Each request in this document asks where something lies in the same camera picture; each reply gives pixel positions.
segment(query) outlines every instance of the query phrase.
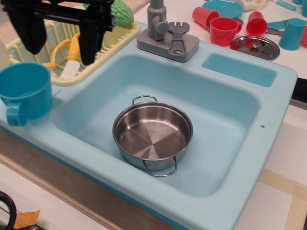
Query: sink basin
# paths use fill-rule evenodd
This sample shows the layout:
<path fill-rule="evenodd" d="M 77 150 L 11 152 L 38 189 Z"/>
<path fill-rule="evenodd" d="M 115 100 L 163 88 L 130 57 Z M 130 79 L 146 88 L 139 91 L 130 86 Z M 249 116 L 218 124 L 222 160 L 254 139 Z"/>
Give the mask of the sink basin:
<path fill-rule="evenodd" d="M 139 50 L 134 39 L 84 81 L 53 86 L 50 114 L 24 128 L 7 124 L 1 103 L 0 125 L 176 228 L 231 230 L 270 154 L 296 78 L 293 69 L 206 42 L 179 63 Z M 113 140 L 116 117 L 140 95 L 172 104 L 192 121 L 193 139 L 171 176 L 130 165 Z"/>

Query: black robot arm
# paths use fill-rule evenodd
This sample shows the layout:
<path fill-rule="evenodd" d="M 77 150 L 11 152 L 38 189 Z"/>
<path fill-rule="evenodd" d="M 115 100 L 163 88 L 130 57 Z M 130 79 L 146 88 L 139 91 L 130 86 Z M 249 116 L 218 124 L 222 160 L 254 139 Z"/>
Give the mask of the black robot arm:
<path fill-rule="evenodd" d="M 25 48 L 37 54 L 46 42 L 44 19 L 79 25 L 79 45 L 84 65 L 95 61 L 106 31 L 112 31 L 114 16 L 111 5 L 114 0 L 66 0 L 89 3 L 85 10 L 58 5 L 62 0 L 1 0 L 3 10 L 21 38 Z"/>

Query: pot lid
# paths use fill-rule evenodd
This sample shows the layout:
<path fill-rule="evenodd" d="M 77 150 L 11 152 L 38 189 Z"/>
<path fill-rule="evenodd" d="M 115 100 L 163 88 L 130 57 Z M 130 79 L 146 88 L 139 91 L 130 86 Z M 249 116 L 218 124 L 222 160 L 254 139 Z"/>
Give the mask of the pot lid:
<path fill-rule="evenodd" d="M 236 38 L 232 41 L 230 48 L 268 61 L 276 59 L 280 53 L 280 49 L 276 43 L 258 36 Z"/>

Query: table surface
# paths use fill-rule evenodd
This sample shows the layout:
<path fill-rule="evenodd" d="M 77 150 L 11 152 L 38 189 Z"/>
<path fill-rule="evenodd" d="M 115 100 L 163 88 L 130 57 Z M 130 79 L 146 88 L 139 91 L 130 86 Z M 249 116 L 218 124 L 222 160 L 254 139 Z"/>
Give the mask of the table surface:
<path fill-rule="evenodd" d="M 189 34 L 209 42 L 209 32 L 192 19 L 193 10 L 203 3 L 203 0 L 165 0 L 167 20 L 169 22 L 188 22 L 190 24 Z M 259 11 L 262 12 L 267 22 L 290 18 L 307 20 L 301 15 L 301 6 L 296 5 L 296 7 L 296 11 L 290 11 L 268 1 Z M 251 12 L 253 10 L 246 11 L 240 16 L 244 25 L 241 32 L 237 34 L 238 37 L 247 35 L 246 23 Z M 147 23 L 147 6 L 137 11 L 134 17 L 136 21 Z M 264 37 L 275 43 L 278 43 L 280 39 L 271 34 L 265 34 Z M 287 51 L 281 48 L 281 54 L 274 62 L 295 69 L 300 78 L 307 79 L 306 57 L 306 47 L 301 46 L 297 51 Z M 307 107 L 291 103 L 265 169 L 235 230 L 303 229 L 307 212 L 306 137 Z M 38 223 L 46 229 L 107 229 L 2 164 L 0 164 L 0 172 L 6 175 L 0 177 L 0 189 L 10 194 L 21 212 L 43 210 Z"/>

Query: blue cup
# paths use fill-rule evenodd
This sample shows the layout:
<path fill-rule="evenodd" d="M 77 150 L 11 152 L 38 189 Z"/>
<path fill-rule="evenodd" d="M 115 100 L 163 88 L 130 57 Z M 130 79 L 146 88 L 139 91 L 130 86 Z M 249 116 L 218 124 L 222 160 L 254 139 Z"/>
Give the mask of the blue cup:
<path fill-rule="evenodd" d="M 0 98 L 10 126 L 24 127 L 48 113 L 52 105 L 50 71 L 35 62 L 21 62 L 0 71 Z"/>
<path fill-rule="evenodd" d="M 286 50 L 299 49 L 305 29 L 305 24 L 306 22 L 302 19 L 290 19 L 287 27 L 284 30 L 282 38 L 279 41 L 279 46 Z"/>
<path fill-rule="evenodd" d="M 302 15 L 307 17 L 307 0 L 303 0 L 302 2 Z"/>

